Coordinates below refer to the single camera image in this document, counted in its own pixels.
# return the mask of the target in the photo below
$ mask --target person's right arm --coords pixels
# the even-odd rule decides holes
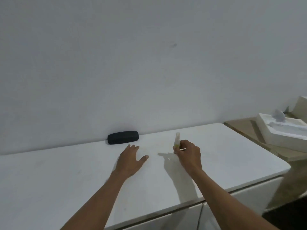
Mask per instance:
[[[180,143],[180,148],[186,150],[174,147],[174,153],[197,184],[222,230],[278,230],[232,197],[202,170],[199,147],[188,140],[182,140]]]

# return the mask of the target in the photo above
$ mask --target gray wall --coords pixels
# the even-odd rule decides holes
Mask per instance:
[[[307,0],[0,0],[0,153],[307,95]]]

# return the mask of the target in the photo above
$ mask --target forearm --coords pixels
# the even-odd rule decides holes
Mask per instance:
[[[103,229],[125,177],[113,171],[106,183],[77,211],[61,230]]]
[[[232,197],[203,170],[195,170],[191,177],[196,182],[222,230],[277,230],[276,227]]]

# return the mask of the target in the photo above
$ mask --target small spray bottle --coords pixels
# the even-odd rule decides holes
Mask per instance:
[[[177,132],[177,133],[176,133],[174,146],[175,146],[175,147],[179,147],[179,146],[180,146],[180,132]]]

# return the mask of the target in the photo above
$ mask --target person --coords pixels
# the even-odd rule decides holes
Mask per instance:
[[[278,230],[261,216],[244,206],[216,184],[202,169],[200,148],[188,140],[173,147],[181,165],[195,181],[222,230]],[[121,153],[115,170],[106,183],[77,211],[61,230],[104,229],[123,183],[146,162],[148,155],[136,160],[139,146],[128,145]]]

